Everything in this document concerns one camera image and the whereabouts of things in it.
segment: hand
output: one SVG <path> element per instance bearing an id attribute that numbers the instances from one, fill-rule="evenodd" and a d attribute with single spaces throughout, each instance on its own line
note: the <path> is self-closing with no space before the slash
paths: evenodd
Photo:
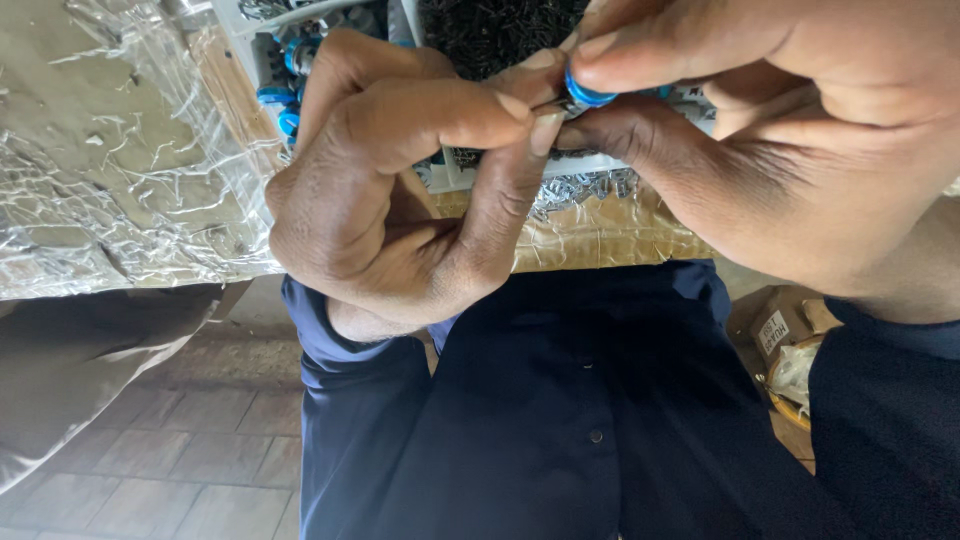
<path id="1" fill-rule="evenodd" d="M 960 4 L 599 0 L 588 11 L 581 33 L 597 37 L 573 53 L 580 83 L 627 92 L 707 78 L 719 140 L 623 96 L 559 146 L 630 163 L 736 262 L 827 294 L 896 292 L 876 276 L 960 175 Z"/>
<path id="2" fill-rule="evenodd" d="M 531 107 L 556 97 L 564 60 L 540 52 L 478 85 L 437 51 L 331 33 L 307 82 L 300 153 L 267 187 L 277 260 L 340 301 L 338 313 L 357 307 L 413 328 L 493 292 L 563 121 Z M 410 168 L 442 144 L 489 150 L 462 220 L 440 219 Z"/>

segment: plastic wrap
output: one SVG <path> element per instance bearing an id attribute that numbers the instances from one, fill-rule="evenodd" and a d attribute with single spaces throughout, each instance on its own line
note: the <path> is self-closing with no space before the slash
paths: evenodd
<path id="1" fill-rule="evenodd" d="M 444 217 L 459 217 L 468 193 L 433 196 Z M 581 206 L 550 213 L 550 221 L 528 219 L 514 257 L 514 272 L 580 270 L 670 259 L 714 258 L 717 253 L 681 225 L 650 185 L 639 183 L 625 199 L 591 198 Z"/>
<path id="2" fill-rule="evenodd" d="M 161 6 L 46 0 L 5 17 L 0 298 L 281 271 L 263 201 L 276 134 L 229 118 Z"/>
<path id="3" fill-rule="evenodd" d="M 960 197 L 960 178 L 958 178 L 953 185 L 948 187 L 944 194 L 948 197 Z"/>
<path id="4" fill-rule="evenodd" d="M 800 406 L 800 413 L 810 416 L 810 368 L 820 352 L 820 343 L 807 347 L 784 346 L 780 362 L 770 380 L 770 390 Z"/>

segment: cardboard box label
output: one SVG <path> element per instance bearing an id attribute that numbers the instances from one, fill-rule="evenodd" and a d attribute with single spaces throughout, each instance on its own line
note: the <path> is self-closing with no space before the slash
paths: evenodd
<path id="1" fill-rule="evenodd" d="M 777 310 L 763 325 L 763 328 L 760 329 L 760 343 L 763 344 L 763 350 L 766 354 L 770 355 L 774 348 L 777 347 L 777 344 L 789 333 L 790 329 L 787 328 L 786 321 L 783 320 L 783 315 Z"/>

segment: cardboard box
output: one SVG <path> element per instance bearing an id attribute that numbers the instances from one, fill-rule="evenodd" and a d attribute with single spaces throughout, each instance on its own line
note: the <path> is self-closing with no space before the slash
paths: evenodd
<path id="1" fill-rule="evenodd" d="M 750 335 L 770 370 L 783 346 L 796 346 L 837 326 L 840 322 L 824 304 L 824 295 L 806 287 L 784 285 L 775 288 L 751 325 Z"/>

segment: wrist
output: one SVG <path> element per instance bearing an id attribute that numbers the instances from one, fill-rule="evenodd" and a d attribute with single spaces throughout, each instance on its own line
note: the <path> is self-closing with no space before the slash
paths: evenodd
<path id="1" fill-rule="evenodd" d="M 852 280 L 852 304 L 876 319 L 960 319 L 960 200 L 941 198 L 901 245 Z"/>

